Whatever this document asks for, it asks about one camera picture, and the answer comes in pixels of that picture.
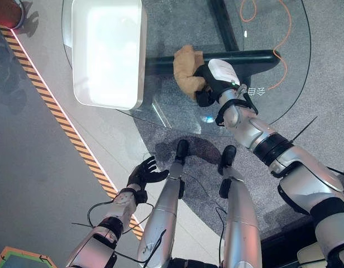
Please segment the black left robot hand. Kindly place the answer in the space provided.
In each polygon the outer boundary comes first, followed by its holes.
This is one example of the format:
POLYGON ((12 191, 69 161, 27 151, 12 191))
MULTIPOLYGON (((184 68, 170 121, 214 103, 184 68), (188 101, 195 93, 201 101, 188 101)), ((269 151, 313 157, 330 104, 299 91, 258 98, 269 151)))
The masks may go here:
POLYGON ((155 156, 150 156, 137 165, 128 178, 127 188, 135 191, 144 190, 146 184, 158 183, 165 180, 169 175, 169 170, 155 171, 157 169, 155 156))

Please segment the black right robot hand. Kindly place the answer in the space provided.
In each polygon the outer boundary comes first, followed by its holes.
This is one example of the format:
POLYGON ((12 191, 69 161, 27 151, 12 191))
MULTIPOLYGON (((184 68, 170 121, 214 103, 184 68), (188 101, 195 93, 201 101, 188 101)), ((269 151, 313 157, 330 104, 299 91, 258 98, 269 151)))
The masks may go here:
POLYGON ((207 64, 201 65, 193 76, 201 77, 206 81, 202 90, 195 93, 200 107, 209 107, 214 102, 219 102, 223 92, 229 89, 237 90, 241 85, 233 66, 220 59, 212 59, 207 64))

